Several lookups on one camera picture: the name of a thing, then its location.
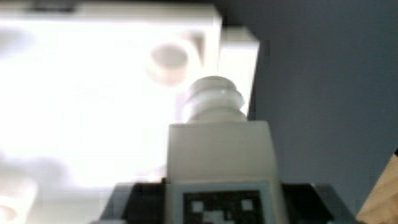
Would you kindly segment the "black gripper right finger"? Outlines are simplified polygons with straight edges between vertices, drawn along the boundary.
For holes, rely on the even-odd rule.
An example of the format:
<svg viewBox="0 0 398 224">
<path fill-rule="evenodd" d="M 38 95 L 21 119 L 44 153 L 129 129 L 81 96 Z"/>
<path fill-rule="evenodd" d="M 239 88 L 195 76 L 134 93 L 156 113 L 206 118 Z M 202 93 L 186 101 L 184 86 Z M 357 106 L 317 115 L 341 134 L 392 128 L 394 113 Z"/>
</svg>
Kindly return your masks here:
<svg viewBox="0 0 398 224">
<path fill-rule="evenodd" d="M 289 224 L 358 224 L 328 184 L 282 185 Z"/>
</svg>

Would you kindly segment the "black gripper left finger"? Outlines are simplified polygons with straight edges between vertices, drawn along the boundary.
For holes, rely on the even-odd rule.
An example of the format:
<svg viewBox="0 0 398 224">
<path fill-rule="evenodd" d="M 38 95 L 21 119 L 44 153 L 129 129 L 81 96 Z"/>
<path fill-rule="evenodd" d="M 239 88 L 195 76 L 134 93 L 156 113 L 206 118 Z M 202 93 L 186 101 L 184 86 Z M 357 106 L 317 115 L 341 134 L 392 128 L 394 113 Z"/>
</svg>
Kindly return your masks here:
<svg viewBox="0 0 398 224">
<path fill-rule="evenodd" d="M 163 219 L 165 184 L 117 184 L 95 224 L 163 224 Z"/>
</svg>

